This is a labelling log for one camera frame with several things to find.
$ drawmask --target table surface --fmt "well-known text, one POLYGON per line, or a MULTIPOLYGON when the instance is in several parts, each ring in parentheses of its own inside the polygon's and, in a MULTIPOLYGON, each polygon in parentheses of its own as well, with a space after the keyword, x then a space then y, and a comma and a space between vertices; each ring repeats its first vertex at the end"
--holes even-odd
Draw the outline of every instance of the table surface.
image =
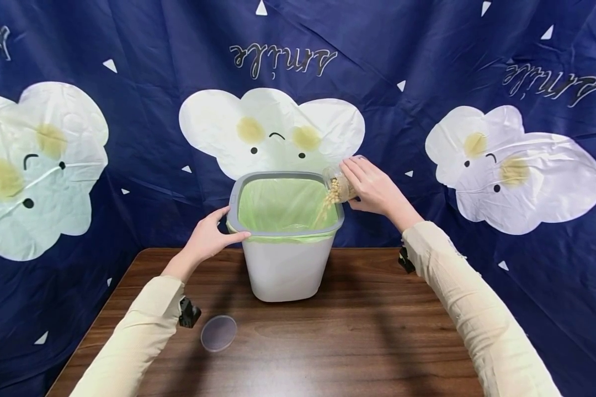
MULTIPOLYGON (((178 250, 140 252, 47 397, 66 397, 143 286, 178 250)), ((468 352, 433 290, 407 275, 391 248, 331 252, 320 291, 265 304, 249 287, 243 252, 224 250, 194 272, 185 294, 203 310, 179 327, 139 396, 482 396, 468 352), (238 334, 209 353, 199 340, 213 316, 238 334)))

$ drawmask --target cloud cartoon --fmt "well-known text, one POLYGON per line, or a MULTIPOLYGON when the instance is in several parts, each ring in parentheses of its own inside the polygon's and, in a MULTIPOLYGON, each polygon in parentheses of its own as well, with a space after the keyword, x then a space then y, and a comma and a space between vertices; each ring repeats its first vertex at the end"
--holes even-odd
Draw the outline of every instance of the cloud cartoon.
POLYGON ((88 230, 107 139, 102 112, 77 87, 34 84, 18 103, 0 96, 0 256, 38 258, 60 234, 88 230))
POLYGON ((503 233, 570 221, 596 205, 596 160, 568 137, 525 133, 512 106, 453 109, 431 130, 426 152, 462 216, 503 233))
POLYGON ((344 100, 297 105, 286 93, 255 88, 239 99, 218 89, 194 93, 181 105, 190 145, 214 156, 231 179, 255 171, 322 172, 353 155, 364 118, 344 100))

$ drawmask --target black clip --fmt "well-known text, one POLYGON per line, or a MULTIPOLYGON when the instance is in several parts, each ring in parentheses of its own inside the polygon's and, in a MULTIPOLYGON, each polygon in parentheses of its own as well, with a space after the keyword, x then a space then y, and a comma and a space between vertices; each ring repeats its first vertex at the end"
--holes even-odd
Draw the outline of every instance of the black clip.
POLYGON ((410 259, 408 259, 408 251, 404 246, 400 250, 400 257, 398 259, 398 262, 400 263, 400 266, 402 266, 409 275, 415 271, 415 265, 413 264, 413 262, 411 262, 410 259))
POLYGON ((201 309, 193 305, 188 297, 183 297, 179 302, 181 306, 181 315, 179 316, 179 325, 186 328, 194 327, 194 324, 201 317, 201 309))

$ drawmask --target beige long-sleeve shirt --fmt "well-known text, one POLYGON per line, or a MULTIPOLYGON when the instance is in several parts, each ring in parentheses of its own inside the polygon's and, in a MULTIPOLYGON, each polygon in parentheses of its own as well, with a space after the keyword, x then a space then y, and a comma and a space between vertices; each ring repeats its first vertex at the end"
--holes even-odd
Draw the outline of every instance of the beige long-sleeve shirt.
MULTIPOLYGON (((421 222, 402 241, 464 338, 486 397, 561 396, 510 310, 439 227, 421 222)), ((176 332, 183 287, 168 276, 148 282, 71 397, 134 397, 176 332)))

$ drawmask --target white trash can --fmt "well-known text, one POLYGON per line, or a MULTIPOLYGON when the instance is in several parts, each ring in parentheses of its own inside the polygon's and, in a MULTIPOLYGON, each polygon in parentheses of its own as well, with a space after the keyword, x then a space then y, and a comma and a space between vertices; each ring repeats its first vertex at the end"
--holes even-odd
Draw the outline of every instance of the white trash can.
POLYGON ((261 301, 299 301, 318 292, 344 222, 340 204, 323 207, 326 195, 323 176, 309 172, 256 172, 234 184, 227 226, 252 234, 243 251, 261 301))

